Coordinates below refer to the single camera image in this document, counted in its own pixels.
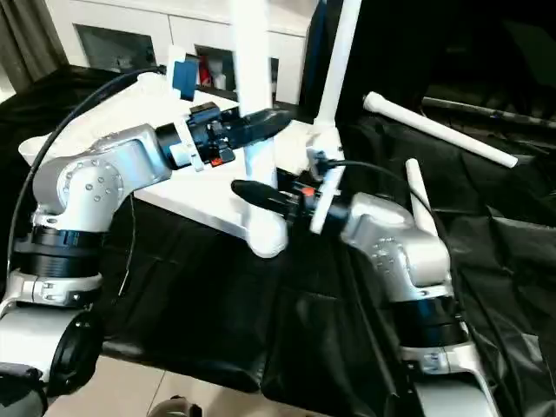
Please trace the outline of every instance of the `white rod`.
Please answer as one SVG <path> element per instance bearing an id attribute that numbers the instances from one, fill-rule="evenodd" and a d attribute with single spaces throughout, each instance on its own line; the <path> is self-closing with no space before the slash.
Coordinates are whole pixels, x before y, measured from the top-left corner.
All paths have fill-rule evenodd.
<path id="1" fill-rule="evenodd" d="M 234 67 L 240 114 L 272 108 L 267 0 L 231 0 L 235 41 Z M 274 139 L 245 149 L 248 180 L 277 187 Z M 286 223 L 276 213 L 248 206 L 243 224 L 246 241 L 263 258 L 278 255 L 287 245 Z"/>
<path id="2" fill-rule="evenodd" d="M 419 194 L 419 196 L 427 204 L 427 207 L 430 208 L 427 190 L 425 189 L 425 182 L 423 182 L 423 176 L 421 175 L 419 168 L 419 162 L 414 158 L 408 159 L 406 161 L 406 171 L 407 182 L 409 182 L 411 188 Z M 414 212 L 414 219 L 417 227 L 424 232 L 438 236 L 438 231 L 436 230 L 433 217 L 430 215 L 427 208 L 423 206 L 413 194 L 411 194 L 411 207 Z"/>
<path id="3" fill-rule="evenodd" d="M 335 126 L 336 110 L 340 101 L 341 86 L 346 76 L 351 45 L 354 40 L 357 18 L 361 8 L 361 0 L 344 0 L 341 7 L 340 21 L 330 57 L 327 81 L 322 92 L 319 114 L 314 119 L 315 125 Z"/>
<path id="4" fill-rule="evenodd" d="M 488 146 L 487 144 L 473 139 L 471 136 L 464 135 L 456 130 L 448 128 L 434 120 L 427 119 L 411 110 L 405 109 L 398 104 L 389 102 L 380 94 L 371 92 L 363 103 L 365 110 L 373 113 L 380 113 L 386 117 L 397 120 L 412 128 L 420 130 L 431 136 L 437 137 L 446 142 L 483 156 L 490 161 L 497 162 L 507 168 L 513 168 L 518 163 L 518 158 L 502 152 L 499 149 Z"/>

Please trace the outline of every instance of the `blue object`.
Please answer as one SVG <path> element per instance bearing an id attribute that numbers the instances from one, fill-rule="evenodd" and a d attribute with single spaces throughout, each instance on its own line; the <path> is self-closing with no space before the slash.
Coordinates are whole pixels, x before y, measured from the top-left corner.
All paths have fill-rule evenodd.
<path id="1" fill-rule="evenodd" d="M 172 87 L 180 90 L 182 100 L 193 101 L 198 70 L 199 58 L 197 56 L 186 56 L 184 62 L 175 62 Z"/>

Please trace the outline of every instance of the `white cabinet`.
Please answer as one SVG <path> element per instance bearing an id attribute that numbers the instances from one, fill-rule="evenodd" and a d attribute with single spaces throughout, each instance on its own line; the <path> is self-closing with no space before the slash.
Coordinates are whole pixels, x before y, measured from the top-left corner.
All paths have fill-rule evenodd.
<path id="1" fill-rule="evenodd" d="M 203 55 L 209 53 L 210 49 L 218 50 L 217 54 L 221 54 L 222 50 L 234 50 L 232 28 L 228 24 L 170 17 L 170 26 L 174 44 L 183 47 L 190 54 Z M 277 64 L 277 74 L 273 75 L 277 82 L 276 100 L 298 103 L 305 38 L 269 32 L 268 40 L 270 55 L 275 59 L 273 63 Z"/>
<path id="2" fill-rule="evenodd" d="M 109 70 L 118 66 L 117 60 L 122 60 L 123 68 L 133 66 L 129 59 L 150 53 L 148 48 L 132 50 L 141 43 L 152 48 L 153 64 L 168 61 L 172 36 L 167 15 L 78 0 L 46 0 L 46 4 L 63 50 L 73 65 Z M 142 38 L 134 40 L 128 34 Z M 112 66 L 91 65 L 91 61 L 106 63 L 106 57 L 113 58 Z"/>
<path id="3" fill-rule="evenodd" d="M 208 78 L 218 88 L 233 90 L 229 1 L 45 0 L 71 64 L 104 70 L 166 64 L 173 43 L 190 54 L 211 57 L 210 63 L 202 63 L 205 73 L 210 67 Z M 278 101 L 299 101 L 308 26 L 316 3 L 268 0 L 269 49 Z M 226 74 L 218 78 L 214 68 L 220 68 L 222 60 Z"/>

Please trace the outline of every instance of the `tiled floor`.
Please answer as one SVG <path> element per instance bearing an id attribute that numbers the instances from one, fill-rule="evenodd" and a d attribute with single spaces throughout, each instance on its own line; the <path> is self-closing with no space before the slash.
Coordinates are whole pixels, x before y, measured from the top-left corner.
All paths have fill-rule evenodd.
<path id="1" fill-rule="evenodd" d="M 93 380 L 76 394 L 61 397 L 46 417 L 145 417 L 174 395 L 199 405 L 203 417 L 306 417 L 313 414 L 261 395 L 218 387 L 188 376 L 102 357 Z"/>

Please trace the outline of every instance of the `black fabric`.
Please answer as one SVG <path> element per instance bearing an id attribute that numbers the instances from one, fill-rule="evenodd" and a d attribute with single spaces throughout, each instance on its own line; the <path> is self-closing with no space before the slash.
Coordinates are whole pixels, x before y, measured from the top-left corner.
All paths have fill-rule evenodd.
<path id="1" fill-rule="evenodd" d="M 4 236 L 28 169 L 19 143 L 48 133 L 112 76 L 64 69 L 0 105 Z M 461 272 L 508 344 L 523 415 L 556 413 L 548 371 L 556 370 L 553 158 L 521 157 L 523 165 L 506 170 L 372 117 L 342 129 L 341 137 L 347 156 L 399 174 L 408 157 L 419 158 Z M 359 169 L 347 169 L 342 187 L 408 202 L 397 184 Z M 30 198 L 25 210 L 34 208 Z M 245 242 L 145 202 L 136 200 L 136 217 L 129 290 L 118 302 L 131 235 L 128 202 L 104 245 L 103 297 L 96 310 L 106 320 L 105 354 L 243 391 L 260 389 L 273 400 L 326 414 L 418 414 L 396 365 L 391 312 L 362 256 L 335 239 L 300 232 L 290 236 L 283 254 L 261 260 Z M 22 215 L 20 235 L 27 218 Z M 512 387 L 468 292 L 465 301 L 486 357 Z"/>
<path id="2" fill-rule="evenodd" d="M 405 175 L 408 158 L 419 160 L 431 205 L 447 226 L 460 274 L 500 328 L 517 381 L 495 347 L 493 331 L 476 299 L 465 282 L 458 282 L 455 287 L 463 287 L 470 324 L 480 333 L 483 358 L 504 377 L 521 415 L 554 415 L 556 308 L 550 302 L 556 289 L 554 153 L 532 159 L 522 155 L 517 144 L 490 137 L 487 142 L 493 146 L 521 155 L 518 166 L 504 169 L 380 116 L 362 117 L 341 129 L 341 138 L 347 159 L 378 163 L 400 176 Z M 343 185 L 409 207 L 403 187 L 372 172 L 348 168 Z M 495 394 L 506 410 L 500 390 Z"/>

